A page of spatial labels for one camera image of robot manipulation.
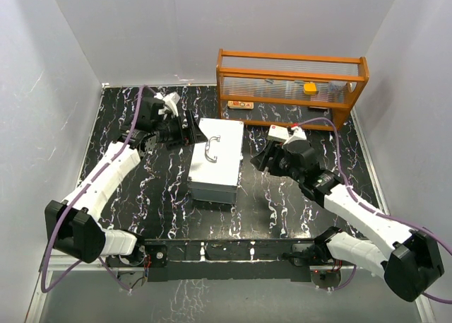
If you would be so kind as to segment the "grey case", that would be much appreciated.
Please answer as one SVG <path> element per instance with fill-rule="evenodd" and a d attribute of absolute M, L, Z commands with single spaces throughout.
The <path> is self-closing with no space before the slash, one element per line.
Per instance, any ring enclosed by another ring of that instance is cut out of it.
<path fill-rule="evenodd" d="M 205 143 L 197 143 L 191 157 L 188 186 L 197 201 L 235 204 L 242 161 L 244 123 L 201 118 Z"/>

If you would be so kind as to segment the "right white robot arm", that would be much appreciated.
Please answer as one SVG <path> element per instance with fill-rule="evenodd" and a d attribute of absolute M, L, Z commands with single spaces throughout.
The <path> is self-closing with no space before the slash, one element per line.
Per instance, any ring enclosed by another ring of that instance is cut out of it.
<path fill-rule="evenodd" d="M 308 141 L 269 141 L 251 164 L 261 172 L 291 178 L 306 198 L 340 216 L 365 236 L 357 239 L 330 227 L 308 248 L 288 254 L 288 259 L 323 264 L 350 262 L 382 278 L 407 302 L 414 301 L 443 276 L 437 241 L 420 229 L 386 218 L 380 210 L 359 200 L 341 176 L 320 166 Z"/>

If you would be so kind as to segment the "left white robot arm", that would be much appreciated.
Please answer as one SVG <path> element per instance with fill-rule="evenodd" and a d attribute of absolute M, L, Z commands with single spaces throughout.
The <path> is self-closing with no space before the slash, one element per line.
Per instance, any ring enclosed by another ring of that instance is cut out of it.
<path fill-rule="evenodd" d="M 132 266 L 144 261 L 146 249 L 138 244 L 136 234 L 105 229 L 99 219 L 117 187 L 156 145 L 173 150 L 207 141 L 193 112 L 179 113 L 179 99 L 177 93 L 142 97 L 131 123 L 120 127 L 89 175 L 62 201 L 47 204 L 44 218 L 50 249 L 85 263 L 114 255 Z"/>

